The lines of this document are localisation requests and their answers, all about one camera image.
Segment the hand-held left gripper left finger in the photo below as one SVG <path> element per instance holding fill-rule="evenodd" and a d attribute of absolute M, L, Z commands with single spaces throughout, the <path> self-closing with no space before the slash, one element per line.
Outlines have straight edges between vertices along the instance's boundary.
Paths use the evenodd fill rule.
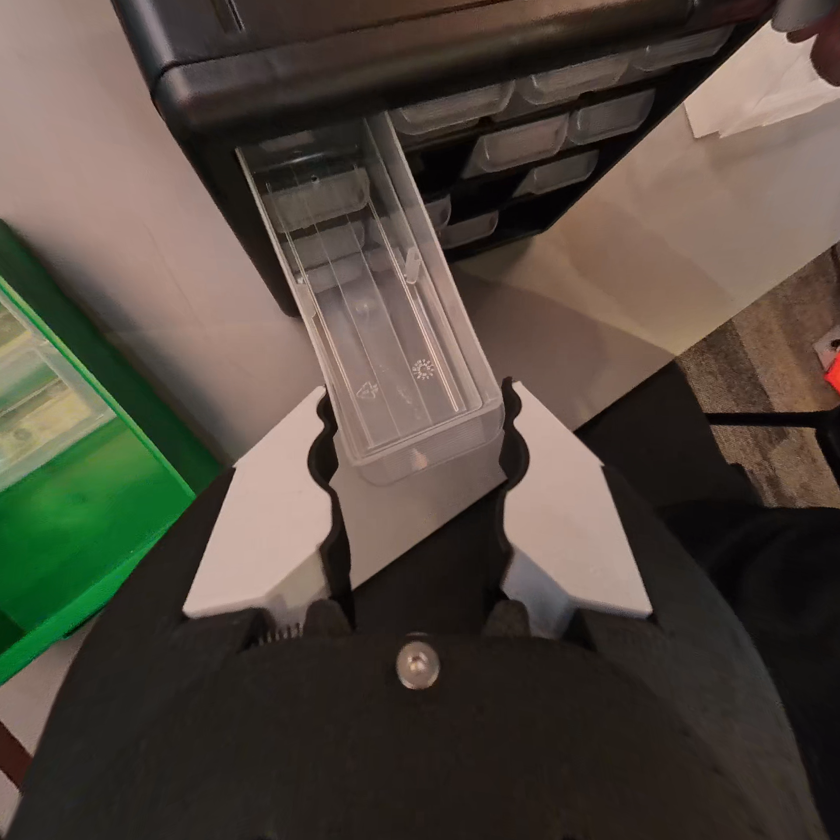
<path fill-rule="evenodd" d="M 258 608 L 302 629 L 312 603 L 352 599 L 350 541 L 330 480 L 338 468 L 329 395 L 315 388 L 234 466 L 183 612 Z"/>

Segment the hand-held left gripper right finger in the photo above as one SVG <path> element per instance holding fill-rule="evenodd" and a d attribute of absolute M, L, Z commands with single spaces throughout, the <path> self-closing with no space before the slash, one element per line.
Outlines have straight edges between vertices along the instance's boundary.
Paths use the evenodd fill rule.
<path fill-rule="evenodd" d="M 578 609 L 645 620 L 642 575 L 604 465 L 520 382 L 512 430 L 527 449 L 506 492 L 502 526 L 512 558 L 501 590 L 523 604 L 534 636 L 561 636 Z"/>

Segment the green plastic bin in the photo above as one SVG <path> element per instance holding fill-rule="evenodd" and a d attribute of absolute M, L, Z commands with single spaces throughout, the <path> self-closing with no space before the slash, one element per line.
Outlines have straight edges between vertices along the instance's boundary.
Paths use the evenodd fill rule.
<path fill-rule="evenodd" d="M 1 491 L 5 684 L 99 613 L 223 468 L 5 222 L 3 281 L 116 414 Z"/>

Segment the clear plastic drawer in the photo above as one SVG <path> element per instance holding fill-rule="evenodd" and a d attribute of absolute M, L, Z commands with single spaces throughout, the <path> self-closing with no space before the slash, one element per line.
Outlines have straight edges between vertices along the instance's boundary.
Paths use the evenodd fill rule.
<path fill-rule="evenodd" d="M 72 353 L 3 281 L 1 491 L 115 418 Z"/>
<path fill-rule="evenodd" d="M 389 117 L 236 154 L 350 465 L 383 486 L 494 441 L 501 387 Z"/>

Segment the row of clear cabinet drawers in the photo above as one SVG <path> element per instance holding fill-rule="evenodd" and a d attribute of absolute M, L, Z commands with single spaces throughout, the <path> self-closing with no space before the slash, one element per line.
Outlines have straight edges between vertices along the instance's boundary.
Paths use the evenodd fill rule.
<path fill-rule="evenodd" d="M 548 230 L 740 44 L 734 24 L 390 117 L 449 259 Z"/>

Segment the black drawer cabinet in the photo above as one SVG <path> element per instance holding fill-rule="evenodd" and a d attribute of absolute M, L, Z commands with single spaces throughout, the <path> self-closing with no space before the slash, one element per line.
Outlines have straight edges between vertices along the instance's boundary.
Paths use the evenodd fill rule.
<path fill-rule="evenodd" d="M 774 6 L 112 2 L 156 111 L 279 309 L 292 318 L 299 317 L 298 307 L 250 195 L 238 148 L 390 115 L 696 29 L 743 27 L 740 44 L 721 66 L 769 21 Z"/>

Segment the person's right hand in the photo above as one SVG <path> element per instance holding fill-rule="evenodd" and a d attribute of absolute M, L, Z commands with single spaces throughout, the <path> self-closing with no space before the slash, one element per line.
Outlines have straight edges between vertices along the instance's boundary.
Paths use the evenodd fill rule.
<path fill-rule="evenodd" d="M 813 26 L 788 33 L 786 38 L 792 44 L 812 39 L 811 63 L 815 73 L 829 85 L 839 87 L 838 18 L 826 17 Z"/>

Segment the person's dark clothing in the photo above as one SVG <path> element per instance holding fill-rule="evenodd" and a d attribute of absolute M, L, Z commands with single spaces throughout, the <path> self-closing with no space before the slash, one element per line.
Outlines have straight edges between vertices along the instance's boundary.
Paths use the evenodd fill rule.
<path fill-rule="evenodd" d="M 575 434 L 653 506 L 750 635 L 839 838 L 838 509 L 766 506 L 721 453 L 676 363 Z"/>

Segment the black metal bar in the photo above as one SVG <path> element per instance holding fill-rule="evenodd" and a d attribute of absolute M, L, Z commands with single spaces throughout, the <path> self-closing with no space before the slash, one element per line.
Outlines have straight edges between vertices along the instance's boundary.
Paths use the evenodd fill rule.
<path fill-rule="evenodd" d="M 705 417 L 711 426 L 807 428 L 816 431 L 838 427 L 839 407 L 809 412 L 706 413 Z"/>

